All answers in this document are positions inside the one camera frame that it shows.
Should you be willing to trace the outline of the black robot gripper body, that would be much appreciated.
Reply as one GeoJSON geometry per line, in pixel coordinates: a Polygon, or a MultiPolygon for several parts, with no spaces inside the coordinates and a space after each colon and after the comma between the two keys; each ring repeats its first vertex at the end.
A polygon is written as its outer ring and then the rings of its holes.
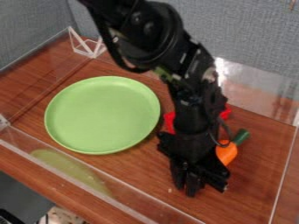
{"type": "Polygon", "coordinates": [[[230,170],[216,156],[216,147],[225,146],[218,137],[221,127],[231,136],[231,131],[221,112],[229,101],[219,87],[207,87],[196,94],[187,91],[172,92],[175,133],[158,134],[159,151],[171,161],[187,164],[187,173],[196,173],[206,185],[223,193],[229,186],[230,170]]]}

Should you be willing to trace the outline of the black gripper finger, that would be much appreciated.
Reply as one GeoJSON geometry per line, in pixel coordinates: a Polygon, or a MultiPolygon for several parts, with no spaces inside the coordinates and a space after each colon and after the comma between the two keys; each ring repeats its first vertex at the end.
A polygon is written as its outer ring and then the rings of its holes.
{"type": "Polygon", "coordinates": [[[186,184],[187,164],[176,160],[171,161],[171,174],[175,187],[182,190],[186,184]]]}
{"type": "Polygon", "coordinates": [[[202,177],[196,173],[190,171],[186,178],[186,195],[188,197],[195,197],[198,191],[203,188],[204,183],[202,181],[202,177]]]}

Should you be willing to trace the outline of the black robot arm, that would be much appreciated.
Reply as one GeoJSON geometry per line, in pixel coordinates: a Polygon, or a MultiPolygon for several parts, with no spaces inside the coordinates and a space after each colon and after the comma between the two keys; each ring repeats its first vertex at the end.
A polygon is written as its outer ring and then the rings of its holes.
{"type": "Polygon", "coordinates": [[[175,111],[174,133],[158,134],[170,158],[172,182],[192,197],[206,186],[225,192],[230,170],[216,155],[221,118],[229,98],[215,60],[192,40],[167,3],[151,0],[78,0],[86,6],[116,64],[130,72],[154,71],[166,83],[175,111]]]}

